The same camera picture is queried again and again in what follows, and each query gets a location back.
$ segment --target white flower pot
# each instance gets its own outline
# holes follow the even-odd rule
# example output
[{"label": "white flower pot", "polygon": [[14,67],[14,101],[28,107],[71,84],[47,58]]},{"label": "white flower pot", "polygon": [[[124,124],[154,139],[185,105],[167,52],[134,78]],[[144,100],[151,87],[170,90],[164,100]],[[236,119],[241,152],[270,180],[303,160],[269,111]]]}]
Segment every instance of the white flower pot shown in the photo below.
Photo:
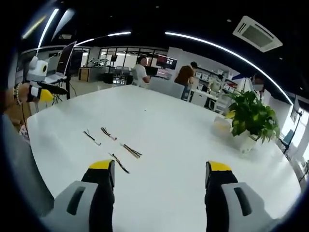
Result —
[{"label": "white flower pot", "polygon": [[239,136],[235,136],[235,143],[242,154],[247,154],[256,145],[256,140],[249,136],[249,132],[245,131]]}]

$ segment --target ceiling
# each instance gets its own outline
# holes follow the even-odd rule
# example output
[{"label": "ceiling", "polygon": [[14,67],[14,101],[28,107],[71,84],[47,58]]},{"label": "ceiling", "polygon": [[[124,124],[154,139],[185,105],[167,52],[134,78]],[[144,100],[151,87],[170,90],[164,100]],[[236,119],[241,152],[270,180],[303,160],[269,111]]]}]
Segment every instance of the ceiling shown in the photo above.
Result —
[{"label": "ceiling", "polygon": [[[238,58],[204,43],[184,38],[166,36],[165,31],[172,31],[199,37],[221,45],[245,57],[269,76],[284,90],[309,99],[309,77],[305,72],[305,7],[276,6],[256,7],[227,5],[205,5],[149,3],[118,4],[114,1],[88,0],[85,4],[78,1],[63,0],[59,12],[72,8],[76,14],[60,31],[71,34],[70,40],[58,39],[43,44],[68,44],[101,37],[109,33],[131,31],[128,36],[104,37],[84,44],[85,46],[144,45],[168,48],[179,47],[240,72],[252,76],[258,73],[250,65]],[[270,30],[283,46],[262,53],[253,46],[232,35],[241,18],[247,15]],[[283,95],[265,78],[265,86],[271,94],[287,102]]]}]

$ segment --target computer monitor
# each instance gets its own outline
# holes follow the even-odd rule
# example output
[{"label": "computer monitor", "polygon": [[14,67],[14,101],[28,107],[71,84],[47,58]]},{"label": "computer monitor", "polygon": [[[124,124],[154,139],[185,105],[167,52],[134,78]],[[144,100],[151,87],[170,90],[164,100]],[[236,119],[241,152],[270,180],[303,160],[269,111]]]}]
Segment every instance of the computer monitor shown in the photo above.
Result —
[{"label": "computer monitor", "polygon": [[115,62],[117,60],[117,55],[112,55],[111,62]]},{"label": "computer monitor", "polygon": [[148,76],[156,76],[158,73],[158,68],[156,67],[145,66],[145,70]]},{"label": "computer monitor", "polygon": [[158,55],[158,59],[156,60],[157,66],[161,66],[168,69],[175,69],[177,60],[171,57],[166,57],[162,55]]},{"label": "computer monitor", "polygon": [[299,108],[300,108],[300,106],[299,106],[299,102],[298,102],[298,97],[296,95],[294,105],[293,105],[293,109],[292,109],[292,112],[291,112],[291,119],[294,123],[296,122],[297,115],[298,115],[297,112],[299,111]]},{"label": "computer monitor", "polygon": [[69,63],[69,60],[70,60],[70,57],[71,57],[71,54],[72,54],[72,51],[73,51],[75,44],[76,44],[76,41],[65,46],[65,48],[63,48],[62,53],[61,53],[60,58],[59,58],[57,68],[56,68],[57,73],[60,73],[60,74],[63,74],[63,75],[66,74],[65,72],[67,70],[68,63]]}]

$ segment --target air conditioner vent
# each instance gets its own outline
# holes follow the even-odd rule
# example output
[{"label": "air conditioner vent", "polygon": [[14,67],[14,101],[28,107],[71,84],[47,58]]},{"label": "air conditioner vent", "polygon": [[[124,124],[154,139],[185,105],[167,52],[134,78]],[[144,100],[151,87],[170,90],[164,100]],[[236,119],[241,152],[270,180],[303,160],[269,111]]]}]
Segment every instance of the air conditioner vent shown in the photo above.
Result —
[{"label": "air conditioner vent", "polygon": [[261,52],[282,46],[281,41],[275,35],[248,16],[241,19],[233,35],[251,44]]}]

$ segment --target table surface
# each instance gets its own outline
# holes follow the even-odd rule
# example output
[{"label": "table surface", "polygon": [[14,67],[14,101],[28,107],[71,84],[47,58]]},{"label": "table surface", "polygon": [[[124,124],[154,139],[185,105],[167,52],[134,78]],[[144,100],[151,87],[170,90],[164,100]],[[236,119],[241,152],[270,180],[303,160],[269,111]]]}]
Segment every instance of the table surface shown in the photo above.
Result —
[{"label": "table surface", "polygon": [[208,98],[211,98],[213,100],[218,100],[218,97],[210,94],[210,93],[207,93],[205,91],[202,91],[202,90],[199,90],[199,89],[193,89],[192,92],[195,92],[195,93],[199,93],[199,94],[202,94],[202,95],[205,95],[207,96]]},{"label": "table surface", "polygon": [[[54,197],[81,180],[92,163],[110,159],[108,152],[120,159],[130,174],[116,163],[115,231],[205,231],[208,160],[229,165],[239,182],[264,199],[271,217],[282,217],[300,194],[288,160],[272,141],[241,157],[211,132],[217,115],[161,93],[125,86],[44,109],[28,119],[28,130],[35,161]],[[87,129],[101,146],[83,134]],[[143,156],[136,159],[119,143]]]}]

